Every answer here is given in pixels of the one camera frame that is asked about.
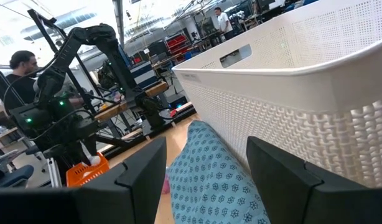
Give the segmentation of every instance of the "black shirt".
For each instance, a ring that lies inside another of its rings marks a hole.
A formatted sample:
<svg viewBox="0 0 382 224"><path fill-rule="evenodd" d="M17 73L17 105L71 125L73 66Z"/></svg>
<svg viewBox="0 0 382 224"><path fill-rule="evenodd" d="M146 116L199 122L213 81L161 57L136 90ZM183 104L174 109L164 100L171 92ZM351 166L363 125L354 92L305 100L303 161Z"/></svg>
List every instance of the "black shirt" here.
<svg viewBox="0 0 382 224"><path fill-rule="evenodd" d="M18 78L20 78L20 76L15 74L10 74L6 76L6 79L9 83L13 83ZM25 77L15 82L12 88L16 90L16 92L24 101L24 103L32 103L35 99L34 83L35 83L35 80L29 77ZM17 108L19 105L16 105L15 102L10 100L13 97L12 93L9 92L7 93L7 95L10 95L10 97L6 97L7 98L7 102L5 102L6 108L8 110Z"/></svg>

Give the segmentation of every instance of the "white laundry basket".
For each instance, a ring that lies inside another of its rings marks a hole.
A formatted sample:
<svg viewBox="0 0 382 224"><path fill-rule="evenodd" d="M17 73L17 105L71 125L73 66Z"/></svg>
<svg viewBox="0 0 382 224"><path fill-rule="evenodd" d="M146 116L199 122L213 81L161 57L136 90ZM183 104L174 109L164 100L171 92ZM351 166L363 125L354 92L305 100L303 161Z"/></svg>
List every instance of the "white laundry basket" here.
<svg viewBox="0 0 382 224"><path fill-rule="evenodd" d="M220 57L250 45L223 68ZM320 0L173 68L200 117L246 163L257 136L382 187L382 0Z"/></svg>

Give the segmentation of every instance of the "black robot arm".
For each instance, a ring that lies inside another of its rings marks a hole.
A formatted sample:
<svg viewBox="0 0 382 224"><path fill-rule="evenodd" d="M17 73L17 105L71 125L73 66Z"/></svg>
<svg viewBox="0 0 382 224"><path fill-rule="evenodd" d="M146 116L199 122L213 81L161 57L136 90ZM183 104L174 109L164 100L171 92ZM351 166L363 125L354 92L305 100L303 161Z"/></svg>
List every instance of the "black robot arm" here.
<svg viewBox="0 0 382 224"><path fill-rule="evenodd" d="M49 101L61 90L68 67L83 44L95 45L108 57L122 93L127 98L134 98L133 90L137 84L120 55L116 33L111 26L100 24L87 28L76 27L69 32L55 58L35 83L34 90L39 92L38 101Z"/></svg>

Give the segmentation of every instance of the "wooden plank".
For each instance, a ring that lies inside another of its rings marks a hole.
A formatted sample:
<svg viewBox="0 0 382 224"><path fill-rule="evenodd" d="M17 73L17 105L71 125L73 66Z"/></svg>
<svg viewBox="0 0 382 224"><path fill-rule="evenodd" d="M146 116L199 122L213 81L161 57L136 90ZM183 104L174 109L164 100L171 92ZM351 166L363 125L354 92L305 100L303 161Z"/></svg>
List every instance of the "wooden plank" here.
<svg viewBox="0 0 382 224"><path fill-rule="evenodd" d="M98 115L95 116L95 119L97 119L98 121L106 121L112 118L113 116L116 116L117 114L125 111L127 108L128 108L128 104L126 102L122 102L121 104L117 106L114 106L110 109L107 109L99 113Z"/></svg>
<svg viewBox="0 0 382 224"><path fill-rule="evenodd" d="M183 110L189 108L190 106L192 106L191 101L187 102L186 104L184 104L183 106L177 108L176 110L177 110L177 112L181 112L181 111L183 111Z"/></svg>
<svg viewBox="0 0 382 224"><path fill-rule="evenodd" d="M147 96L156 96L160 93L163 93L167 90L168 84L166 82L160 82L160 84L151 87L150 89L146 90ZM116 116L119 113L122 113L123 111L127 110L128 105L126 102L122 102L118 106L114 106L110 109L105 110L104 112L99 113L98 115L95 116L95 118L98 121L106 121L113 116Z"/></svg>
<svg viewBox="0 0 382 224"><path fill-rule="evenodd" d="M161 81L160 84L146 90L146 94L147 96L151 96L151 97L157 96L158 94L165 92L168 89L168 87L169 86L166 82Z"/></svg>
<svg viewBox="0 0 382 224"><path fill-rule="evenodd" d="M137 136L138 134L142 133L142 128L139 128L135 131L132 131L131 133L125 135L122 137L122 140L127 140L127 139L131 139L135 136ZM103 153L105 150L108 150L109 148L111 148L113 145L106 145L105 147L102 147L101 149L98 150L98 152L101 152Z"/></svg>

